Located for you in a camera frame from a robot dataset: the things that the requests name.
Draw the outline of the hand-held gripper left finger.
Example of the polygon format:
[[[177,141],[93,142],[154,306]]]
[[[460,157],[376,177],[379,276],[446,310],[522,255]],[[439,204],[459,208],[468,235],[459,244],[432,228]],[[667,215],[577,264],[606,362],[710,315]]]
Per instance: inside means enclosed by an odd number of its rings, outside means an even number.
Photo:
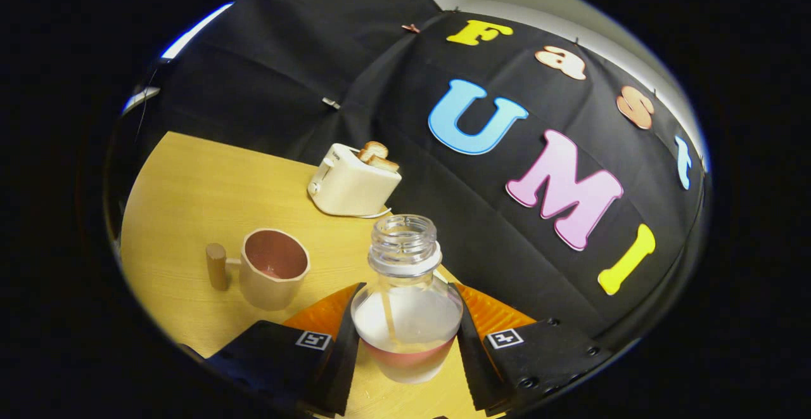
[[[287,416],[344,416],[359,335],[350,305],[354,283],[284,323],[256,321],[203,364]]]

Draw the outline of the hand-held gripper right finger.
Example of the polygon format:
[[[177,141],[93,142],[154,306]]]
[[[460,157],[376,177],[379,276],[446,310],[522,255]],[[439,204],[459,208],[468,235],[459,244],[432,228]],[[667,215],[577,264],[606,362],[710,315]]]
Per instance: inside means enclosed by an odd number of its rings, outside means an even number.
[[[538,408],[596,372],[612,351],[558,318],[535,319],[460,283],[457,341],[474,407],[487,416]]]

